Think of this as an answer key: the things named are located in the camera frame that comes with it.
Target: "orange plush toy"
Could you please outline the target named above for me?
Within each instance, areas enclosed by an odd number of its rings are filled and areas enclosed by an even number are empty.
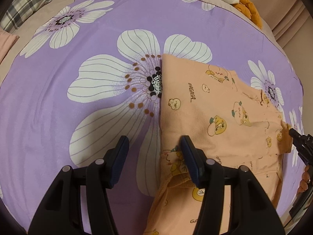
[[[250,0],[239,0],[239,3],[232,4],[237,10],[250,19],[256,26],[262,29],[262,20],[255,5]]]

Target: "bed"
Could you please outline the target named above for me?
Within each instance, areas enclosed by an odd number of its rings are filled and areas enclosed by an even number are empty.
[[[158,187],[152,177],[159,172],[162,93],[146,79],[162,53],[193,54],[190,59],[236,70],[246,84],[267,90],[286,122],[303,134],[301,82],[263,25],[260,30],[221,0],[52,0],[43,6],[15,32],[20,38],[0,65],[0,196],[10,214],[27,230],[64,165],[87,165],[125,134],[132,155],[108,195],[119,233],[144,231]],[[182,47],[183,41],[189,44]],[[106,70],[92,66],[96,60],[106,68],[140,71],[137,65],[148,58],[151,65],[143,66],[136,82],[115,70],[108,81]],[[153,85],[154,94],[134,109],[134,99],[143,95],[138,89],[148,91],[140,85]],[[105,137],[97,128],[105,128]],[[277,212],[284,223],[304,164],[293,149],[282,165]]]

